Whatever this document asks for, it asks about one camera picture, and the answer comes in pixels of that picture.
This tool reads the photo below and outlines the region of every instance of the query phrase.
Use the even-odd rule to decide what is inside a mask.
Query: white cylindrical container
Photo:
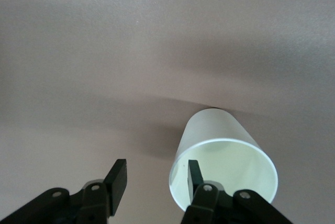
[[[182,210],[191,204],[188,160],[197,160],[205,181],[220,183],[227,194],[250,189],[272,202],[278,175],[270,158],[228,112],[199,111],[188,121],[169,177],[172,197]]]

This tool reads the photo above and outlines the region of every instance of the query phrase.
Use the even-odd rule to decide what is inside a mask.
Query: silver screw
[[[99,185],[94,185],[91,187],[92,191],[98,190],[100,188]]]
[[[240,192],[240,196],[243,199],[250,199],[250,194],[248,194],[247,192]]]
[[[210,186],[210,185],[204,185],[203,189],[205,191],[212,191],[213,190],[212,186]]]
[[[56,197],[60,196],[61,194],[62,194],[61,192],[54,192],[52,194],[52,197],[56,198]]]

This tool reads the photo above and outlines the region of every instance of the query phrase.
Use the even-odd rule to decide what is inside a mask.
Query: gray surface
[[[335,0],[0,0],[0,218],[128,159],[111,223],[180,223],[189,117],[231,112],[272,158],[274,206],[334,223]]]

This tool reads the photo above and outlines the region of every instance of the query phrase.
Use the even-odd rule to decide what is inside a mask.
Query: white cup
[[[172,197],[182,210],[191,204],[188,160],[197,160],[205,181],[220,183],[227,194],[250,189],[272,202],[278,175],[270,158],[228,112],[199,111],[188,121],[169,177]]]

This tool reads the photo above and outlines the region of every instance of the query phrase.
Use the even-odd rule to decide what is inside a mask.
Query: cup
[[[172,197],[184,211],[191,204],[188,160],[197,160],[203,179],[220,183],[230,196],[237,190],[250,189],[271,203],[277,192],[273,162],[224,110],[199,111],[185,127],[169,176]]]

